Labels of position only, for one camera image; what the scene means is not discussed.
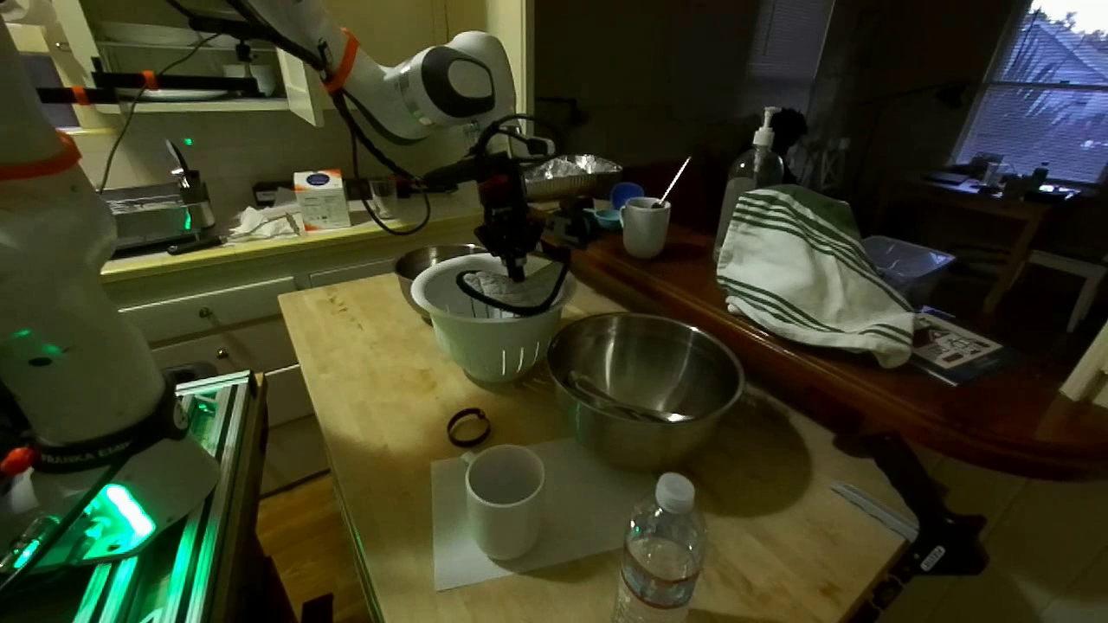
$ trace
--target night window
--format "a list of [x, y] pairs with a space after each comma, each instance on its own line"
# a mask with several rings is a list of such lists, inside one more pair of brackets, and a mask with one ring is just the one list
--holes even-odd
[[1108, 167], [1108, 4], [1035, 0], [958, 137], [955, 163], [1000, 154], [1003, 170], [1050, 167], [1093, 183]]

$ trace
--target stainless steel bowl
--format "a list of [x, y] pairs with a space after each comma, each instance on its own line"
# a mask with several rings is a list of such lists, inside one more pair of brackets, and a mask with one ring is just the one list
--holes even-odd
[[631, 472], [686, 462], [741, 399], [745, 371], [702, 328], [661, 313], [593, 313], [548, 348], [574, 437]]
[[445, 259], [453, 259], [453, 256], [469, 256], [469, 251], [482, 251], [482, 245], [479, 245], [479, 242], [453, 242], [453, 245], [409, 250], [404, 256], [399, 256], [399, 259], [390, 262], [390, 274], [399, 277], [399, 288], [402, 288], [404, 300], [414, 308], [414, 300], [413, 300], [413, 281], [414, 281], [422, 268], [436, 265], [436, 262], [445, 262]]

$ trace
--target towel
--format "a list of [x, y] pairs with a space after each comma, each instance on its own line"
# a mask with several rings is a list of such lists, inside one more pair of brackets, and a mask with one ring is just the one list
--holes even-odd
[[726, 312], [780, 338], [911, 361], [914, 312], [865, 259], [853, 206], [805, 185], [754, 185], [738, 196], [715, 250]]

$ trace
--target bowl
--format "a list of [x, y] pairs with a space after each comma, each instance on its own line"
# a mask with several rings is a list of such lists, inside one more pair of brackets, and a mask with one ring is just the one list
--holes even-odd
[[399, 277], [399, 288], [404, 294], [404, 300], [425, 317], [425, 312], [413, 300], [413, 281], [436, 265], [436, 262], [445, 262], [453, 256], [469, 256], [469, 251], [484, 251], [479, 242], [451, 242], [451, 245], [422, 245], [422, 250], [409, 250], [402, 251], [395, 262], [390, 262], [390, 274]]
[[548, 368], [579, 444], [631, 472], [693, 460], [745, 392], [745, 371], [721, 338], [633, 312], [563, 325]]
[[536, 313], [516, 313], [495, 305], [469, 296], [457, 277], [461, 274], [495, 274], [506, 277], [506, 262], [492, 251], [453, 256], [413, 281], [413, 300], [428, 313], [438, 348], [479, 384], [509, 384], [544, 362], [544, 353], [557, 332], [561, 308], [574, 292], [574, 281], [563, 277], [557, 294], [540, 285], [544, 294], [552, 294], [550, 308]]

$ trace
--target wooden table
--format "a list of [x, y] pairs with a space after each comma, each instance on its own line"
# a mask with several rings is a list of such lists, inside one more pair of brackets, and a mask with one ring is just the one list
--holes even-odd
[[1108, 416], [1064, 401], [1060, 384], [1033, 361], [944, 386], [917, 371], [878, 371], [868, 357], [789, 347], [723, 308], [708, 245], [713, 236], [676, 223], [667, 250], [640, 262], [618, 238], [601, 238], [574, 256], [574, 274], [631, 308], [697, 323], [763, 384], [841, 432], [901, 432], [1029, 478], [1108, 478]]
[[[567, 313], [614, 300], [582, 288]], [[479, 403], [492, 444], [570, 437], [544, 371], [506, 386], [469, 384], [402, 300], [390, 277], [279, 294], [334, 499], [357, 544], [376, 620], [609, 620], [615, 553], [432, 587], [428, 462], [457, 457], [443, 427]], [[698, 483], [708, 535], [693, 620], [841, 620], [901, 549], [901, 541], [831, 490], [833, 480], [895, 505], [868, 460], [846, 457], [831, 432], [745, 399], [686, 475]]]

